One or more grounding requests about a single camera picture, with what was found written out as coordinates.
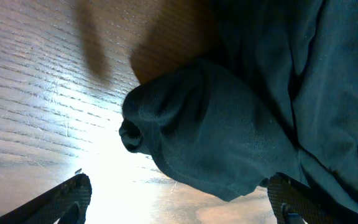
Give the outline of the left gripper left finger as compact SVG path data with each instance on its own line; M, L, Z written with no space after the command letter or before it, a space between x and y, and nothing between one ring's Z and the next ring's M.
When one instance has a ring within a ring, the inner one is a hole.
M0 224L84 224L91 201L90 178L77 174L0 217Z

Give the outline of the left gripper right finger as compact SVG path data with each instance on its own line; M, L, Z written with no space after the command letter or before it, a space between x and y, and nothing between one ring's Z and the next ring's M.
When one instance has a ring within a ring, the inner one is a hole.
M267 193L278 224L358 223L358 213L281 173L269 179Z

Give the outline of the black t-shirt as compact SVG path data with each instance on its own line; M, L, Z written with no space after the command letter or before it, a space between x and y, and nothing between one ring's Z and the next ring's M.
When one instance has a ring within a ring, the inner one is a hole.
M358 213L358 1L211 1L212 51L138 86L119 130L230 201L280 172Z

